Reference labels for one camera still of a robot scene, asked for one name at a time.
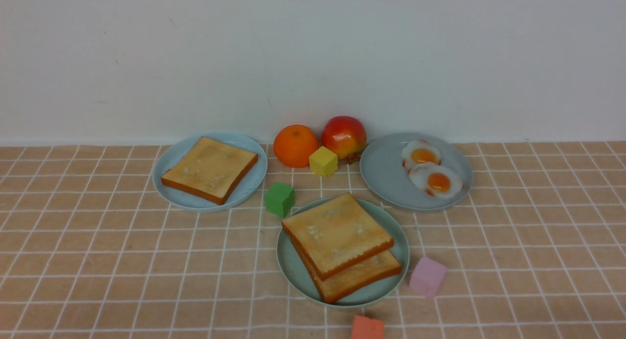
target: yellow cube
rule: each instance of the yellow cube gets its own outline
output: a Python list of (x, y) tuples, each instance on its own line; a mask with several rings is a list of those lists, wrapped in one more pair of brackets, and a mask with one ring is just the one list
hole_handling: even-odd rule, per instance
[(337, 155), (322, 146), (309, 156), (309, 168), (319, 176), (331, 176), (339, 168)]

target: orange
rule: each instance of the orange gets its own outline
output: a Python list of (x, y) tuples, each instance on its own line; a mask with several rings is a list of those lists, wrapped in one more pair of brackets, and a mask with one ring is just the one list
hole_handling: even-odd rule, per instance
[(289, 125), (280, 130), (274, 139), (276, 158), (291, 168), (309, 166), (309, 156), (319, 149), (317, 137), (304, 125)]

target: plate rim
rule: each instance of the plate rim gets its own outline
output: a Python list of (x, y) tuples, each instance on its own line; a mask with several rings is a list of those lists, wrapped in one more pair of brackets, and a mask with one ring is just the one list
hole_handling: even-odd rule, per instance
[[(257, 186), (252, 189), (252, 192), (250, 192), (250, 194), (247, 194), (246, 196), (243, 196), (241, 199), (229, 202), (229, 203), (224, 203), (222, 205), (215, 205), (213, 207), (190, 207), (188, 205), (183, 205), (180, 203), (176, 203), (175, 201), (172, 201), (170, 199), (168, 199), (167, 197), (165, 197), (163, 195), (163, 193), (161, 193), (161, 191), (158, 189), (157, 187), (157, 180), (159, 179), (159, 177), (157, 177), (157, 165), (159, 163), (159, 161), (161, 161), (163, 159), (163, 157), (165, 156), (165, 154), (167, 152), (169, 152), (170, 150), (175, 149), (175, 147), (177, 145), (180, 145), (182, 142), (190, 140), (192, 138), (197, 138), (200, 139), (201, 137), (207, 137), (207, 138), (212, 138), (210, 135), (224, 135), (224, 136), (238, 136), (241, 138), (244, 138), (246, 140), (249, 140), (250, 142), (255, 143), (255, 145), (257, 145), (257, 147), (259, 147), (260, 152), (263, 152), (261, 155), (259, 155), (259, 161), (257, 163), (262, 163), (265, 167), (264, 167), (264, 171), (262, 174), (262, 178), (259, 180), (259, 183), (257, 184)], [(210, 132), (203, 132), (201, 134), (195, 134), (192, 136), (188, 136), (186, 138), (183, 138), (182, 140), (177, 141), (177, 143), (174, 143), (174, 145), (171, 145), (170, 147), (168, 147), (168, 149), (165, 150), (165, 152), (163, 152), (163, 154), (161, 154), (160, 157), (158, 157), (154, 163), (154, 166), (152, 167), (152, 185), (154, 186), (156, 192), (159, 194), (159, 196), (161, 196), (161, 198), (165, 199), (166, 201), (168, 201), (169, 203), (171, 203), (172, 205), (175, 205), (176, 207), (183, 209), (183, 210), (189, 210), (192, 212), (199, 212), (199, 213), (203, 213), (203, 212), (219, 212), (221, 210), (225, 210), (225, 209), (230, 209), (233, 208), (241, 203), (244, 203), (246, 200), (248, 200), (255, 192), (257, 192), (257, 190), (259, 189), (259, 186), (263, 183), (263, 181), (266, 178), (266, 175), (268, 174), (268, 154), (266, 153), (266, 151), (264, 150), (264, 148), (260, 145), (259, 142), (253, 140), (251, 137), (246, 136), (244, 134), (240, 134), (238, 132), (231, 132), (231, 131), (210, 131)]]
[(468, 157), (465, 156), (465, 154), (463, 154), (463, 152), (461, 152), (460, 149), (456, 148), (454, 145), (452, 145), (452, 143), (449, 143), (448, 141), (443, 140), (442, 138), (439, 138), (437, 136), (432, 136), (429, 134), (423, 134), (421, 132), (396, 132), (394, 134), (388, 134), (385, 136), (381, 136), (378, 138), (375, 138), (374, 140), (372, 140), (367, 147), (363, 150), (361, 157), (365, 154), (365, 152), (367, 152), (367, 149), (370, 149), (371, 144), (374, 143), (375, 141), (378, 140), (382, 140), (383, 138), (389, 138), (390, 136), (404, 136), (404, 135), (418, 135), (418, 136), (424, 136), (425, 138), (435, 138), (436, 140), (442, 141), (445, 144), (447, 144), (449, 147), (451, 147), (453, 150), (456, 150), (456, 152), (458, 152), (460, 154), (461, 157), (463, 157), (462, 159), (465, 161), (465, 163), (467, 163), (467, 166), (469, 167), (469, 171), (470, 171), (470, 175), (469, 175), (469, 182), (468, 182), (468, 188), (467, 190), (461, 194), (457, 199), (446, 203), (444, 205), (441, 205), (439, 207), (411, 207), (411, 206), (407, 206), (407, 205), (402, 205), (399, 203), (394, 203), (393, 201), (390, 201), (389, 199), (381, 196), (378, 192), (376, 192), (374, 189), (372, 189), (372, 187), (370, 186), (370, 184), (367, 182), (367, 178), (363, 175), (363, 169), (361, 168), (362, 165), (362, 158), (358, 161), (358, 172), (360, 173), (360, 176), (363, 178), (363, 181), (365, 182), (365, 185), (367, 186), (367, 189), (372, 192), (372, 194), (374, 196), (376, 196), (378, 199), (382, 200), (384, 203), (387, 203), (388, 205), (398, 208), (398, 209), (402, 209), (402, 210), (407, 210), (407, 211), (413, 211), (413, 212), (436, 212), (438, 210), (445, 210), (448, 209), (450, 207), (453, 207), (455, 205), (457, 205), (458, 203), (460, 203), (461, 201), (463, 201), (468, 194), (470, 193), (470, 191), (472, 190), (472, 188), (474, 188), (474, 168), (472, 168), (472, 165), (470, 163), (470, 160), (468, 159)]
[[(325, 203), (327, 201), (330, 201), (331, 199), (336, 198), (336, 197), (326, 197), (323, 199), (319, 199), (319, 200), (315, 200), (312, 201), (310, 203), (307, 203), (306, 205), (300, 207), (299, 209), (297, 209), (294, 213), (292, 213), (292, 216), (295, 216), (295, 214), (298, 214), (300, 212), (303, 212), (303, 209), (308, 207), (308, 209), (315, 207), (316, 205), (320, 205), (322, 203)], [(365, 201), (363, 199), (358, 199), (358, 198), (354, 198), (356, 201), (358, 201), (359, 203), (365, 203), (368, 205), (371, 205), (375, 208), (378, 208), (379, 210), (381, 210), (382, 212), (384, 212), (390, 220), (394, 221), (395, 226), (398, 227), (398, 230), (400, 230), (402, 232), (402, 240), (404, 241), (405, 245), (406, 245), (406, 249), (407, 249), (407, 262), (405, 265), (402, 265), (402, 271), (400, 272), (400, 274), (398, 274), (398, 276), (400, 276), (400, 278), (398, 279), (398, 282), (396, 283), (396, 285), (393, 286), (393, 288), (391, 288), (389, 290), (389, 292), (385, 293), (384, 295), (378, 297), (378, 299), (374, 299), (372, 301), (369, 301), (367, 303), (362, 303), (360, 305), (336, 305), (336, 304), (332, 304), (332, 303), (325, 303), (324, 301), (321, 301), (319, 299), (313, 299), (313, 297), (310, 297), (309, 295), (305, 294), (302, 290), (300, 290), (295, 284), (293, 284), (293, 282), (291, 282), (291, 280), (289, 279), (289, 277), (287, 276), (287, 273), (285, 272), (282, 263), (280, 262), (280, 257), (279, 257), (279, 245), (280, 245), (280, 236), (282, 236), (284, 234), (284, 237), (288, 238), (289, 243), (291, 243), (291, 240), (289, 239), (289, 235), (284, 231), (284, 229), (282, 228), (282, 226), (280, 227), (280, 232), (278, 234), (278, 237), (276, 238), (276, 260), (278, 262), (278, 266), (280, 268), (280, 272), (282, 273), (282, 275), (285, 277), (285, 279), (287, 280), (287, 282), (289, 283), (289, 285), (291, 285), (294, 289), (296, 289), (300, 294), (302, 294), (302, 296), (304, 296), (306, 299), (309, 299), (310, 301), (314, 301), (315, 303), (318, 303), (320, 305), (323, 306), (327, 306), (327, 307), (332, 307), (332, 308), (340, 308), (340, 309), (351, 309), (351, 308), (360, 308), (360, 307), (365, 307), (365, 306), (371, 306), (379, 301), (382, 301), (383, 299), (385, 299), (385, 297), (388, 297), (392, 292), (394, 292), (396, 289), (398, 289), (398, 287), (400, 286), (400, 284), (404, 281), (404, 279), (406, 278), (406, 274), (409, 272), (409, 265), (411, 265), (411, 245), (409, 244), (409, 239), (406, 236), (406, 233), (404, 232), (404, 229), (402, 229), (402, 226), (400, 225), (400, 223), (398, 223), (398, 221), (396, 221), (396, 218), (394, 218), (393, 216), (391, 216), (391, 214), (389, 214), (386, 210), (384, 210), (384, 208), (375, 205), (374, 203), (371, 203), (369, 201)]]

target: orange cube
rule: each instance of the orange cube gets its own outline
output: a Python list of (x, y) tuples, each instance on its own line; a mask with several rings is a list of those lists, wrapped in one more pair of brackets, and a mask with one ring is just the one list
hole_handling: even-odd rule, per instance
[(350, 339), (383, 339), (385, 323), (379, 319), (354, 316)]

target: egg white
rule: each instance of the egg white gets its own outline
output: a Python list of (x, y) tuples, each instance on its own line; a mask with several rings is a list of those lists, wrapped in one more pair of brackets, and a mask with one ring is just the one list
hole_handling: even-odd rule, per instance
[[(444, 174), (450, 179), (450, 189), (447, 192), (440, 192), (428, 186), (428, 177), (433, 173)], [(463, 189), (463, 185), (465, 185), (463, 178), (459, 174), (456, 174), (454, 170), (431, 162), (415, 165), (411, 168), (409, 170), (409, 179), (418, 189), (424, 192), (430, 190), (432, 194), (429, 195), (434, 195), (434, 197), (439, 199), (451, 199), (458, 194)]]
[(406, 170), (409, 170), (416, 165), (423, 164), (423, 163), (417, 163), (411, 158), (411, 154), (413, 153), (413, 151), (418, 150), (418, 149), (429, 150), (435, 156), (435, 161), (433, 163), (435, 163), (436, 165), (441, 164), (441, 153), (439, 152), (438, 149), (436, 149), (436, 147), (434, 147), (427, 141), (415, 140), (415, 141), (410, 141), (409, 143), (407, 143), (407, 145), (404, 146), (404, 148), (402, 149), (400, 153), (402, 157), (402, 166)]

